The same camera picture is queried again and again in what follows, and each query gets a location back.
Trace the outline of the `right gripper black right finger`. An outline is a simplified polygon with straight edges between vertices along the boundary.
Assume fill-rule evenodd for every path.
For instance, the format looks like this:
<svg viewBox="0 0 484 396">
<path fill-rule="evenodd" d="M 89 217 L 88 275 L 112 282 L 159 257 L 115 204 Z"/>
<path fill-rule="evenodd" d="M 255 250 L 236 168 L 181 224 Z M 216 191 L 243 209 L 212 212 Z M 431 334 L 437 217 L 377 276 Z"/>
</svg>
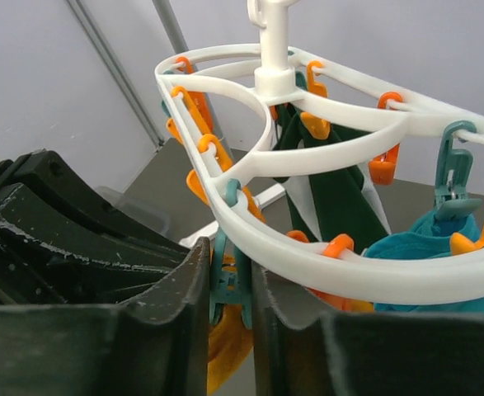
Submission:
<svg viewBox="0 0 484 396">
<path fill-rule="evenodd" d="M 484 315 L 347 313 L 252 268 L 259 395 L 484 395 Z"/>
</svg>

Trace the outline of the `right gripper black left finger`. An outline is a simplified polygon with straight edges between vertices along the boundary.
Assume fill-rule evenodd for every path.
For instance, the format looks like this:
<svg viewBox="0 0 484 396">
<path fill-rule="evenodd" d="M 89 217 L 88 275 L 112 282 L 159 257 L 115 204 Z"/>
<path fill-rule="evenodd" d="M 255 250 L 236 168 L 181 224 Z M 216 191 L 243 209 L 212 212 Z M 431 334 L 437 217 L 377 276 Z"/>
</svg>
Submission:
<svg viewBox="0 0 484 396">
<path fill-rule="evenodd" d="M 124 304 L 0 305 L 0 395 L 204 395 L 210 245 Z"/>
</svg>

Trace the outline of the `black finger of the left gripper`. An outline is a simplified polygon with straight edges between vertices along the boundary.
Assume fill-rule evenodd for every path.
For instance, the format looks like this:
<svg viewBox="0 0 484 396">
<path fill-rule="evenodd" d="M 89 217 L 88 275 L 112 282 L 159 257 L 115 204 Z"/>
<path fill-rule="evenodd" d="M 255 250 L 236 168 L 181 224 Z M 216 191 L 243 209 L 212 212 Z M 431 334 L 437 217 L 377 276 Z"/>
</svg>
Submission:
<svg viewBox="0 0 484 396">
<path fill-rule="evenodd" d="M 99 196 L 56 152 L 0 162 L 0 304 L 120 304 L 187 254 Z"/>
</svg>

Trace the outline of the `white clip hanger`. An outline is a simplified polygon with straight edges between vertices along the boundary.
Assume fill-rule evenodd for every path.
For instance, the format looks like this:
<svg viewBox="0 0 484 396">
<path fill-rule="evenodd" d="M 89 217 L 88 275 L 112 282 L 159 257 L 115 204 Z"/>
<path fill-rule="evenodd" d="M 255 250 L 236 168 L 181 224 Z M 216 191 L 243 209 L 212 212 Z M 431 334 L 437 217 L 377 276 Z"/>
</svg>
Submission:
<svg viewBox="0 0 484 396">
<path fill-rule="evenodd" d="M 247 12 L 260 31 L 256 44 L 191 50 L 193 63 L 212 68 L 176 73 L 177 57 L 154 70 L 162 94 L 199 184 L 219 227 L 252 260 L 275 274 L 328 294 L 376 303 L 442 304 L 484 297 L 484 230 L 477 248 L 451 257 L 414 261 L 362 257 L 349 248 L 337 257 L 326 243 L 301 243 L 263 224 L 250 211 L 242 187 L 256 177 L 298 177 L 350 167 L 389 150 L 408 135 L 438 137 L 449 127 L 465 141 L 484 146 L 484 116 L 408 89 L 391 110 L 334 101 L 305 91 L 295 82 L 298 66 L 315 70 L 371 97 L 394 89 L 390 82 L 289 45 L 289 2 L 250 1 Z M 261 137 L 238 163 L 212 144 L 212 136 L 191 92 L 232 98 L 265 123 Z M 318 118 L 364 131 L 349 142 L 321 148 L 274 151 L 273 105 L 289 103 Z"/>
</svg>

